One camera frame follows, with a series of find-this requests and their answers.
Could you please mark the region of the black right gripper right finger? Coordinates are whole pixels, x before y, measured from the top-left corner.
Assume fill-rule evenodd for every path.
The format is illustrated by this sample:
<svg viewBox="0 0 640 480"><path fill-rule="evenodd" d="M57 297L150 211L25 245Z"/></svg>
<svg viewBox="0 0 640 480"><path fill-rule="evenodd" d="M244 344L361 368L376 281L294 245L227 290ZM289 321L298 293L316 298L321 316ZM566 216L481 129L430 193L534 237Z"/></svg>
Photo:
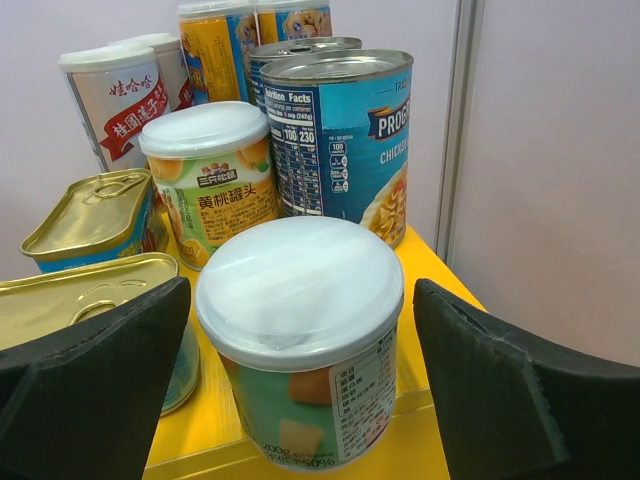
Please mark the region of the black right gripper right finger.
<svg viewBox="0 0 640 480"><path fill-rule="evenodd" d="M635 479L639 370L569 349L428 279L413 311L454 479Z"/></svg>

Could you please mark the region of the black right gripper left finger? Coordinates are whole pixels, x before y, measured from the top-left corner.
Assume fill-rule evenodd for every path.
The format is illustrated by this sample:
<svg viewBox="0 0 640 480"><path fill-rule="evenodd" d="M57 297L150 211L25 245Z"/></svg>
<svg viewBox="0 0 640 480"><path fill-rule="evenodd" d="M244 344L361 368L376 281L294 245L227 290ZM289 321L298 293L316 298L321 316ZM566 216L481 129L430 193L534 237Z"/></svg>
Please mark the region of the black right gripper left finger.
<svg viewBox="0 0 640 480"><path fill-rule="evenodd" d="M2 478L141 478L190 306L176 277L2 350Z"/></svg>

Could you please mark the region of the gold sardine tin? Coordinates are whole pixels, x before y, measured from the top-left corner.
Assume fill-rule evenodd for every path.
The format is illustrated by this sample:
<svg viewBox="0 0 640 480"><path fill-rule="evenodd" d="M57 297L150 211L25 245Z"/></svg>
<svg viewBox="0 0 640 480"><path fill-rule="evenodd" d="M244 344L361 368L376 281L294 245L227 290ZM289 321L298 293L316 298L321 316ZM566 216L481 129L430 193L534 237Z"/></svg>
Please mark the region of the gold sardine tin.
<svg viewBox="0 0 640 480"><path fill-rule="evenodd" d="M164 252L169 235L150 172L134 168L71 184L21 244L43 273L146 252Z"/></svg>
<svg viewBox="0 0 640 480"><path fill-rule="evenodd" d="M144 253L1 285L1 352L108 312L176 277L168 254ZM199 349L189 316L160 416L179 408L198 381Z"/></svg>

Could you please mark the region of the yellow wooden shelf cabinet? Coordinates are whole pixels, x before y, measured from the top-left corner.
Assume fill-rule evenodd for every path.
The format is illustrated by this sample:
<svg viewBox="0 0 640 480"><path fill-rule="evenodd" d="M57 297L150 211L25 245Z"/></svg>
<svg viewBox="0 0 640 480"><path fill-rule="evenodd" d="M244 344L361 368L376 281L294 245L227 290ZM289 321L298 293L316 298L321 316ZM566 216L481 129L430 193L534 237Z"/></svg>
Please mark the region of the yellow wooden shelf cabinet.
<svg viewBox="0 0 640 480"><path fill-rule="evenodd" d="M408 232L335 218L227 241L191 274L200 383L160 419L148 479L429 479L444 464L414 287L469 300Z"/></svg>

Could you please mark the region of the short green can white lid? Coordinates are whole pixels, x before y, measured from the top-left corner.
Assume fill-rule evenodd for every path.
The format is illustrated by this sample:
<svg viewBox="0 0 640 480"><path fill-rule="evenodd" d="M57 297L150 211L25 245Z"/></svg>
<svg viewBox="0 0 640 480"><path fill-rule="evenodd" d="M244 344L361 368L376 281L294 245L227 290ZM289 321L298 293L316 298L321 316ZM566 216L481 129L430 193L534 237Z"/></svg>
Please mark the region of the short green can white lid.
<svg viewBox="0 0 640 480"><path fill-rule="evenodd" d="M212 255L195 287L197 318L244 431L271 462L334 470L384 434L404 287L394 251L336 218L269 221Z"/></svg>

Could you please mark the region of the yellow can white lid front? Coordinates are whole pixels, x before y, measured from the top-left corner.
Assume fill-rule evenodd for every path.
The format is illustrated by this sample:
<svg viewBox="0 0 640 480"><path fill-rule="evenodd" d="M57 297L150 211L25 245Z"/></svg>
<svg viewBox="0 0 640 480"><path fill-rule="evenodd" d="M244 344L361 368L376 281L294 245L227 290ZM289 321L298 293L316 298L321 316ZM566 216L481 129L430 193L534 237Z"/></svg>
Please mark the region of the yellow can white lid front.
<svg viewBox="0 0 640 480"><path fill-rule="evenodd" d="M181 261L201 270L235 235L279 216L261 110L222 101L163 115L139 137Z"/></svg>

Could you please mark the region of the tall can white lid front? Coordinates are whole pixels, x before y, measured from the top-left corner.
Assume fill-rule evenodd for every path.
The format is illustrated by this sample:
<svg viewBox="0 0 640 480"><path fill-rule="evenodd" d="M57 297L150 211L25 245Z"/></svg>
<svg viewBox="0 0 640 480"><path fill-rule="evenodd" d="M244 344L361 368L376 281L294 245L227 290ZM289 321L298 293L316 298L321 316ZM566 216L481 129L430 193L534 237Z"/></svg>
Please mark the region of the tall can white lid front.
<svg viewBox="0 0 640 480"><path fill-rule="evenodd" d="M92 150L104 172L148 166L143 127L170 112L152 48L109 45L62 54L64 73Z"/></svg>

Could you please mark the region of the tall can white lid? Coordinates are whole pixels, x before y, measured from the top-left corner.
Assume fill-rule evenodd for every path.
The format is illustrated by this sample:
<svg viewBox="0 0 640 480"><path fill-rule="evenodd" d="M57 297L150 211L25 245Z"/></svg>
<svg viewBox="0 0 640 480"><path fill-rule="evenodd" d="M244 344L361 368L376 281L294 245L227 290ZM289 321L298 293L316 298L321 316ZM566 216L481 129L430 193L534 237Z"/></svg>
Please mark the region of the tall can white lid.
<svg viewBox="0 0 640 480"><path fill-rule="evenodd" d="M148 166L143 127L170 112L152 48L109 45L62 54L64 73L92 150L104 172Z"/></svg>
<svg viewBox="0 0 640 480"><path fill-rule="evenodd" d="M248 102L249 51L258 45L249 1L198 1L177 7L181 46L197 105Z"/></svg>

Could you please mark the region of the red label can white lid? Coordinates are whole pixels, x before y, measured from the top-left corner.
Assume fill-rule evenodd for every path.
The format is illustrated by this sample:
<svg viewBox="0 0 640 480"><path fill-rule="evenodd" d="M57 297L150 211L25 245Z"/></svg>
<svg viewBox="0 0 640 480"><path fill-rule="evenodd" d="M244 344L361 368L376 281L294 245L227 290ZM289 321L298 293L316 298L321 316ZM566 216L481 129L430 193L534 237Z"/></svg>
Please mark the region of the red label can white lid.
<svg viewBox="0 0 640 480"><path fill-rule="evenodd" d="M151 33L110 42L110 45L133 44L148 46L154 50L171 110L183 110L193 106L195 97L180 38L169 33Z"/></svg>

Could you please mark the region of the tall yellow blue can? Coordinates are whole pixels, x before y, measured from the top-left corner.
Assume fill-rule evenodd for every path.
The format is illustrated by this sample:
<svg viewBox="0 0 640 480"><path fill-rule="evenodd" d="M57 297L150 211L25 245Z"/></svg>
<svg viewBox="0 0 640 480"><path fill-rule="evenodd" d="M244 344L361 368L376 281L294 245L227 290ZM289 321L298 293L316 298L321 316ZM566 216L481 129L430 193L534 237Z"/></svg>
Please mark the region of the tall yellow blue can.
<svg viewBox="0 0 640 480"><path fill-rule="evenodd" d="M329 0L259 0L254 5L261 45L333 35Z"/></svg>

